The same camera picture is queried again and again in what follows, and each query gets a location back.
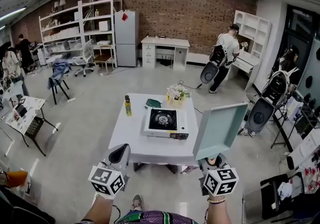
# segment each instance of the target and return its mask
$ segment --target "black pants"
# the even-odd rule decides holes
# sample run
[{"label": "black pants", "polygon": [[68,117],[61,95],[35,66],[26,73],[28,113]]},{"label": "black pants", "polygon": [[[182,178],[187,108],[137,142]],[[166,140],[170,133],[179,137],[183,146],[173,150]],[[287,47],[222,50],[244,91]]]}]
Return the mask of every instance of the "black pants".
[{"label": "black pants", "polygon": [[221,66],[219,68],[219,72],[218,74],[215,76],[214,78],[214,83],[213,85],[210,87],[210,91],[215,91],[219,85],[221,84],[221,82],[225,79],[225,77],[227,76],[228,74],[228,71],[229,69],[228,68],[225,68],[224,66]]}]

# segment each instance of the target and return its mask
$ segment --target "concrete floor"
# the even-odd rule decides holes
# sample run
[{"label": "concrete floor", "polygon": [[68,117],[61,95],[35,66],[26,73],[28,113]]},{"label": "concrete floor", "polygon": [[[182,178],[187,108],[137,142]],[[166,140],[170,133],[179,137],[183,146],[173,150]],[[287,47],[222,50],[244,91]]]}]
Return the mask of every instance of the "concrete floor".
[{"label": "concrete floor", "polygon": [[[52,123],[61,123],[59,131],[53,134],[51,126],[44,124],[37,141],[46,152],[44,157],[27,138],[29,148],[21,136],[8,127],[4,121],[1,127],[15,140],[8,157],[2,160],[12,168],[23,168],[30,172],[38,207],[52,215],[58,224],[78,222],[89,210],[94,188],[88,181],[93,165],[96,165],[107,150],[112,132],[124,97],[127,93],[165,94],[167,87],[183,80],[187,86],[200,83],[201,66],[187,65],[185,72],[173,72],[169,67],[157,66],[154,70],[138,68],[117,68],[113,74],[100,76],[99,67],[86,77],[75,77],[73,73],[65,79],[70,87],[67,91],[74,101],[67,103],[59,91],[54,104],[53,96],[47,89],[49,68],[44,67],[35,75],[26,78],[30,95],[46,99],[45,117]],[[209,94],[208,85],[191,89],[193,104],[200,110],[214,105],[229,105],[245,100],[246,81],[236,77],[223,82],[220,93]],[[198,125],[201,114],[195,112]],[[262,132],[252,138],[239,135],[232,148],[225,154],[229,163],[236,168],[240,177],[235,192],[227,196],[227,207],[232,223],[240,224],[242,217],[242,195],[254,191],[260,181],[278,175],[285,165],[283,147],[270,150],[276,128],[270,122]],[[0,153],[8,139],[0,130]],[[125,215],[132,204],[134,194],[141,194],[146,210],[161,210],[182,214],[198,223],[205,221],[208,207],[206,197],[201,195],[198,179],[202,176],[197,169],[190,174],[172,174],[166,167],[147,165],[138,172],[129,165],[129,183],[125,192],[120,192],[114,204]],[[118,217],[116,209],[111,221]]]}]

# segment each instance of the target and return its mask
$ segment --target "ceiling light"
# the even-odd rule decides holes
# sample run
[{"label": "ceiling light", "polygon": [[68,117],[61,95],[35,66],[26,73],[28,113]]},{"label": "ceiling light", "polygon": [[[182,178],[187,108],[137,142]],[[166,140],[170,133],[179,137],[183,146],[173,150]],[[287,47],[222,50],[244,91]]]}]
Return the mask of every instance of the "ceiling light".
[{"label": "ceiling light", "polygon": [[12,12],[10,12],[10,13],[8,13],[8,14],[6,14],[6,15],[2,16],[2,17],[0,17],[0,21],[2,21],[2,20],[4,20],[4,19],[6,19],[6,18],[8,18],[8,17],[10,17],[11,15],[14,15],[14,14],[20,13],[20,12],[24,11],[25,9],[26,9],[26,7],[23,7],[23,8],[18,9],[18,10],[14,10],[14,11],[12,11]]}]

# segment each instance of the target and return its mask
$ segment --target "brick wall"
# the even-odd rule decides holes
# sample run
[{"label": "brick wall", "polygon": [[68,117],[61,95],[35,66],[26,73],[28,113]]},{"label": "brick wall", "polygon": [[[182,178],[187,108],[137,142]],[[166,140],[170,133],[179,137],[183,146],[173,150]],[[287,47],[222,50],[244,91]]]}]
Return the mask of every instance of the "brick wall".
[{"label": "brick wall", "polygon": [[[66,0],[65,8],[78,4]],[[51,12],[54,0],[30,13],[12,27],[12,37],[23,33],[29,41],[41,42],[39,16]],[[209,54],[220,33],[234,20],[235,10],[256,14],[256,0],[123,0],[123,8],[139,11],[139,38],[166,35],[187,39],[190,52]]]}]

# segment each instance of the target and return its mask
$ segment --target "white table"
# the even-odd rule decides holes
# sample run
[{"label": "white table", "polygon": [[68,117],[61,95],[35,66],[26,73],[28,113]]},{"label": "white table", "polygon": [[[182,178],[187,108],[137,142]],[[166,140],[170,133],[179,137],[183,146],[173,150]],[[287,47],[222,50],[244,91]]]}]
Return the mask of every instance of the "white table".
[{"label": "white table", "polygon": [[173,70],[184,71],[190,47],[188,40],[174,38],[145,37],[142,41],[142,66],[154,69],[157,61],[157,47],[170,47],[172,50],[163,52],[165,56],[173,55]]},{"label": "white table", "polygon": [[[16,105],[7,114],[5,123],[22,135],[23,141],[27,145],[27,147],[29,147],[29,145],[27,144],[24,135],[27,135],[34,142],[34,144],[40,150],[40,152],[44,156],[46,156],[46,154],[42,151],[42,149],[39,147],[36,141],[36,135],[39,132],[44,122],[54,127],[57,131],[58,129],[52,123],[50,123],[48,120],[45,119],[44,112],[42,110],[42,107],[46,102],[45,99],[23,96],[23,98],[20,101],[23,101],[23,100],[24,100],[24,103],[22,103],[22,105],[27,110],[25,115],[23,117],[19,116],[19,120],[14,119],[14,114],[17,113],[16,107],[18,105]],[[39,111],[41,111],[42,117],[37,117],[37,114]],[[37,121],[38,126],[35,130],[32,130],[31,127],[34,126],[34,123],[33,123],[34,120]]]},{"label": "white table", "polygon": [[154,99],[162,102],[163,108],[167,105],[165,95],[152,95],[129,93],[132,116],[126,116],[125,103],[123,101],[118,119],[116,121],[109,149],[128,143],[131,147],[130,162],[171,165],[171,166],[198,166],[193,155],[193,149],[198,134],[198,124],[191,98],[184,102],[186,121],[189,136],[186,140],[178,140],[166,137],[146,136],[142,134],[146,119],[146,102]]}]

